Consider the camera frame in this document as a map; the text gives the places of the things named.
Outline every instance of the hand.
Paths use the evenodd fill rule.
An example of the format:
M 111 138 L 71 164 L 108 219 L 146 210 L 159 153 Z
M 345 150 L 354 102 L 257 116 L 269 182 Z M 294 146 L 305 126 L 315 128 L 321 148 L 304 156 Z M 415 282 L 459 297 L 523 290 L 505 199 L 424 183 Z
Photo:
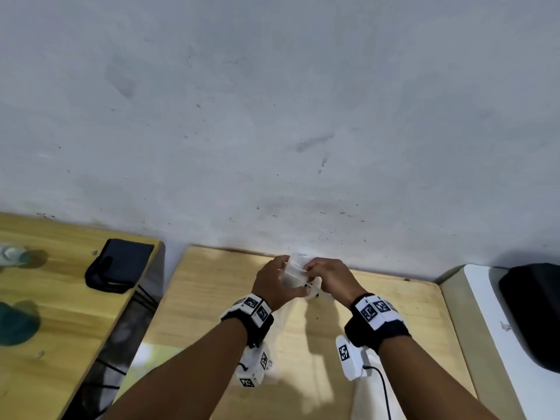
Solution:
M 264 299 L 272 311 L 278 310 L 294 298 L 309 295 L 309 289 L 306 287 L 284 287 L 280 283 L 282 268 L 289 258 L 288 255 L 277 256 L 272 261 L 267 262 L 256 274 L 251 292 Z
M 340 259 L 315 258 L 305 265 L 304 269 L 309 281 L 321 277 L 321 288 L 346 308 L 350 308 L 358 296 L 367 293 Z

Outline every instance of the black pouch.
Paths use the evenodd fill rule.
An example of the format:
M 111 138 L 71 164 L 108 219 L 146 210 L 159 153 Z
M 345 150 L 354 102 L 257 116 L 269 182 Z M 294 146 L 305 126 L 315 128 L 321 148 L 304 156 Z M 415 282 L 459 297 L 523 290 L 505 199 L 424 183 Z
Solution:
M 88 287 L 108 293 L 124 293 L 133 288 L 146 268 L 153 245 L 109 239 L 86 271 Z
M 498 285 L 533 356 L 542 367 L 560 372 L 560 267 L 515 267 Z

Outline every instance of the person's right hand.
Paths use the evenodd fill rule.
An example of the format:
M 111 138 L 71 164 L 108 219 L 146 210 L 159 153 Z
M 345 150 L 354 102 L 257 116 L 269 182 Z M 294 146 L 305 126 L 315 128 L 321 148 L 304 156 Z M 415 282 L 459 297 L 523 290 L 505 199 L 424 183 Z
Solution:
M 304 269 L 309 281 L 321 277 L 321 288 L 346 308 L 350 308 L 358 296 L 367 293 L 340 259 L 315 258 L 305 265 Z

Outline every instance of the person's left hand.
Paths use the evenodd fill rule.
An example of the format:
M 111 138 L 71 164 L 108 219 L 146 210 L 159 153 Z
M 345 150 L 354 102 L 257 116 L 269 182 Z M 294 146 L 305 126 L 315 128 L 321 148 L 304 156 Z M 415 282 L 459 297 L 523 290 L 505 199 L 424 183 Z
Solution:
M 264 299 L 273 312 L 292 299 L 309 294 L 309 289 L 306 287 L 284 287 L 280 283 L 282 268 L 289 258 L 288 255 L 281 255 L 267 262 L 256 274 L 256 280 L 253 284 L 251 292 Z

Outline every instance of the yellow wooden table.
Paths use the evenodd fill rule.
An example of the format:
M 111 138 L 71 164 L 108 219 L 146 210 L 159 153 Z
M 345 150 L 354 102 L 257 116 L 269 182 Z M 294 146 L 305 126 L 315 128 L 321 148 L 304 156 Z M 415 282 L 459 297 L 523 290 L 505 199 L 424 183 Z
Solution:
M 161 245 L 148 237 L 0 214 L 0 242 L 48 255 L 38 268 L 0 271 L 0 301 L 31 301 L 41 319 L 27 342 L 0 346 L 2 419 L 56 420 L 66 410 L 134 292 L 103 293 L 85 284 L 95 251 L 113 238 L 154 245 L 148 266 Z
M 191 345 L 251 291 L 270 258 L 191 246 L 183 256 L 127 374 L 120 396 L 139 377 Z M 417 342 L 475 394 L 452 321 L 435 283 L 353 271 L 368 291 L 387 298 Z M 335 345 L 351 317 L 337 302 L 298 300 L 272 353 L 276 379 L 258 388 L 230 385 L 212 418 L 350 418 L 354 383 L 345 378 Z

